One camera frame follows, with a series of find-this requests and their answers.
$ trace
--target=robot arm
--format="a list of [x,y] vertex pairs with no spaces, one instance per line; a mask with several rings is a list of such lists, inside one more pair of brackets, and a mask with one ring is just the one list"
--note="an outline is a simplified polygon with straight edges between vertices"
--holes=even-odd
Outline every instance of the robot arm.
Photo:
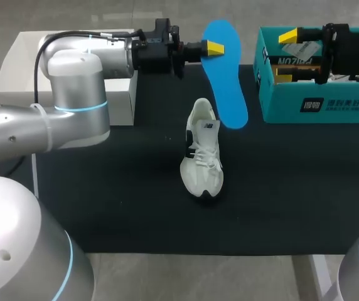
[[110,132],[104,79],[130,78],[134,70],[173,71],[182,78],[186,61],[220,53],[209,41],[184,45],[179,28],[169,19],[157,19],[154,31],[139,30],[136,35],[139,38],[128,33],[75,32],[58,39],[45,37],[36,60],[51,82],[55,106],[0,106],[0,161],[101,143]]
[[314,79],[327,83],[330,72],[338,75],[359,75],[359,32],[350,31],[348,24],[327,24],[322,29],[296,28],[279,37],[279,44],[321,41],[320,69],[278,68],[278,75],[291,75],[292,81]]
[[0,161],[98,144],[109,136],[102,65],[96,55],[59,51],[50,60],[55,106],[0,106]]

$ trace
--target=white cylindrical base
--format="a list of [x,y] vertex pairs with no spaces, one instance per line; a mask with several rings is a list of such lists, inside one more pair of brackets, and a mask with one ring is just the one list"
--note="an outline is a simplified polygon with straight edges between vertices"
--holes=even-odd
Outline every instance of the white cylindrical base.
[[0,177],[0,301],[91,301],[92,266],[24,186]]

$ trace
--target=teal shoe box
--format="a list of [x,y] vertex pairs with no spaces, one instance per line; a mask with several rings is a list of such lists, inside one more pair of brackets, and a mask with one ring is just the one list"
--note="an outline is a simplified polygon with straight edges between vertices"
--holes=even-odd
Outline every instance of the teal shoe box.
[[279,36],[293,27],[262,27],[259,31],[254,75],[265,122],[273,124],[359,123],[359,83],[280,83],[274,65],[320,65],[321,48],[307,61],[282,50]]

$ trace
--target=white box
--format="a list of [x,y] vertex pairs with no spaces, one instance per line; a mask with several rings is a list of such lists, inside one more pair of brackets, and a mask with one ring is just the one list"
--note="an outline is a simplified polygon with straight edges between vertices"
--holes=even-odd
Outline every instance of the white box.
[[[128,31],[115,29],[106,31]],[[34,101],[33,72],[40,39],[57,31],[26,31],[19,33],[6,55],[0,71],[0,104],[30,106]],[[137,71],[132,78],[105,80],[110,125],[134,125]],[[51,84],[38,70],[39,103],[54,106]]]

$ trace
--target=shoe lace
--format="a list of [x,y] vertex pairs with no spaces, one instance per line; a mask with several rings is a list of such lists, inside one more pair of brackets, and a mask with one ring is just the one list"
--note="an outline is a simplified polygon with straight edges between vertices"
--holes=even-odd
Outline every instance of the shoe lace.
[[211,169],[216,169],[217,171],[222,171],[222,163],[217,159],[217,149],[211,150],[203,147],[202,145],[194,142],[195,152],[192,152],[191,155],[194,155],[196,164],[201,166],[206,166]]

